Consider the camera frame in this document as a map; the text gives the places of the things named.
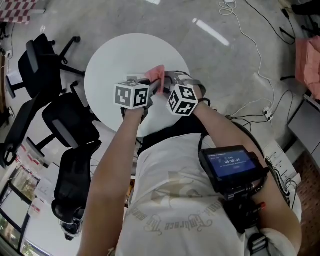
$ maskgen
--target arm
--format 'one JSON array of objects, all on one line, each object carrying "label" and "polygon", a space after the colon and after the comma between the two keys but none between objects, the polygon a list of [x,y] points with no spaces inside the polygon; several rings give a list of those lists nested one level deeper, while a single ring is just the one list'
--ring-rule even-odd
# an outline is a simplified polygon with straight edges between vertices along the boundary
[{"label": "arm", "polygon": [[[202,122],[217,147],[243,145],[248,152],[254,152],[258,156],[264,168],[267,167],[253,141],[224,116],[208,107],[204,102],[199,103],[193,113]],[[284,234],[298,253],[302,241],[300,223],[283,199],[271,173],[268,174],[263,189],[252,199],[256,204],[266,203],[266,208],[260,211],[260,227],[270,228]]]},{"label": "arm", "polygon": [[122,125],[96,168],[85,208],[78,256],[107,256],[122,230],[143,108],[127,110]]}]

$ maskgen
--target hand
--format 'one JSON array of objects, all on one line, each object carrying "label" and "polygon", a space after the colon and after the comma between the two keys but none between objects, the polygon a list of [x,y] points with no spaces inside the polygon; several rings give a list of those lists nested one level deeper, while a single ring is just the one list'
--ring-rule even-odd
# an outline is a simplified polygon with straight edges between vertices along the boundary
[{"label": "hand", "polygon": [[195,96],[198,100],[202,99],[204,96],[202,95],[201,89],[198,85],[193,86],[193,90],[195,93]]}]

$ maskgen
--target concrete floor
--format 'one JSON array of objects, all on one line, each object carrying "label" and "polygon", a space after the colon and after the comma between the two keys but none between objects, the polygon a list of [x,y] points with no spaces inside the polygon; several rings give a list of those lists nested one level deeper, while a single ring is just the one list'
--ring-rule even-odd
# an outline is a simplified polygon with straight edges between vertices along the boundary
[{"label": "concrete floor", "polygon": [[[218,0],[158,0],[159,4],[151,3],[153,1],[50,0],[44,14],[32,16],[28,25],[15,25],[12,37],[14,55],[10,60],[9,72],[18,70],[18,60],[26,50],[26,43],[41,33],[45,33],[49,40],[56,41],[54,49],[58,54],[72,36],[81,36],[80,44],[73,45],[66,56],[68,65],[79,70],[86,69],[92,55],[108,40],[128,33],[145,33],[165,40],[178,50],[191,75],[206,86],[206,97],[211,99],[212,106],[220,113],[231,115],[246,103],[259,98],[272,101],[272,88],[266,80],[258,77],[260,58],[255,44],[241,34],[234,15],[219,14]],[[277,31],[282,27],[291,32],[290,24],[281,13],[277,0],[249,2],[267,17]],[[275,106],[287,89],[294,92],[291,115],[298,107],[305,88],[294,79],[286,83],[280,82],[280,77],[295,73],[295,45],[284,44],[268,23],[243,0],[238,0],[237,4],[235,12],[242,30],[257,42],[262,55],[261,74],[272,79]],[[193,23],[194,18],[217,31],[230,45],[223,45],[199,28]],[[293,15],[291,20],[297,37],[302,37]],[[6,39],[2,44],[4,49],[11,49],[10,39]],[[85,103],[84,80],[64,71],[61,72],[61,77],[63,85],[70,85],[76,79],[80,81],[77,90]],[[25,89],[17,91],[15,99],[6,94],[7,105],[11,106],[16,114],[21,105],[29,99]],[[272,139],[276,139],[283,146],[290,138],[286,129],[290,103],[291,95],[288,93],[274,115],[272,125],[270,122],[252,124],[252,133],[262,147]],[[250,104],[237,115],[260,115],[267,105],[267,101],[261,100]],[[42,111],[37,113],[27,132],[36,143],[51,134],[41,113]],[[248,120],[258,122],[265,119],[252,117]],[[104,146],[95,159],[102,156],[113,136],[109,129],[102,124],[98,125]],[[44,149],[48,161],[58,163],[64,150],[66,149],[58,141],[53,141]]]}]

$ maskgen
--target white t-shirt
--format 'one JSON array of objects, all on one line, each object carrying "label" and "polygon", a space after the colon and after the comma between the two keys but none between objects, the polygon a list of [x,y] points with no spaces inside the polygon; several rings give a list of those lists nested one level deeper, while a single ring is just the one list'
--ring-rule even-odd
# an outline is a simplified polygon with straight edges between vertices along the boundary
[{"label": "white t-shirt", "polygon": [[[199,133],[169,138],[139,156],[115,255],[250,255],[246,234],[237,233],[200,165],[199,140]],[[207,136],[202,147],[215,145]],[[297,255],[283,234],[269,228],[261,232],[272,244],[272,255]]]}]

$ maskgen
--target round white table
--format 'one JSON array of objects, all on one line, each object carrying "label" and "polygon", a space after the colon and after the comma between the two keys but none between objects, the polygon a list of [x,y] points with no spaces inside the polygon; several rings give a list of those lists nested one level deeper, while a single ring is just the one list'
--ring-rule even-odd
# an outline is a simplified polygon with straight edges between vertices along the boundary
[{"label": "round white table", "polygon": [[[124,81],[127,74],[145,74],[164,65],[167,71],[189,74],[186,62],[170,44],[148,34],[125,34],[102,45],[91,58],[84,78],[87,101],[94,114],[110,129],[117,131],[123,122],[120,107],[114,105],[114,85]],[[154,105],[138,129],[137,136],[145,137],[174,125],[180,116],[166,108],[168,99],[156,94]]]}]

